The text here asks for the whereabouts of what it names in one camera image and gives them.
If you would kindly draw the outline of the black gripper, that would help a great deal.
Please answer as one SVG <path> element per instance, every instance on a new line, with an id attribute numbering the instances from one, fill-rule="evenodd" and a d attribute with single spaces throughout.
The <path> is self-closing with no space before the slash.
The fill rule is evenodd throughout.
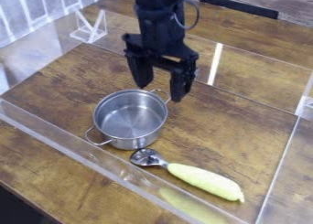
<path id="1" fill-rule="evenodd" d="M 192 90 L 198 53 L 185 44 L 184 5 L 148 8 L 135 5 L 140 34 L 126 33 L 125 55 L 137 86 L 144 89 L 153 81 L 153 67 L 170 70 L 172 100 L 180 102 Z"/>

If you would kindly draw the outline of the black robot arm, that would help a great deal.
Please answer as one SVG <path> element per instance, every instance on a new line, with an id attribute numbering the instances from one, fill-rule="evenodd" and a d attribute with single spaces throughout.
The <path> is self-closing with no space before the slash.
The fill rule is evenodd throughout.
<path id="1" fill-rule="evenodd" d="M 144 89 L 153 81 L 153 68 L 170 72 L 172 100 L 180 102 L 190 92 L 196 78 L 198 53 L 184 42 L 185 31 L 194 28 L 185 25 L 184 3 L 193 0 L 135 0 L 135 14 L 140 34 L 125 34 L 125 56 L 137 86 Z"/>

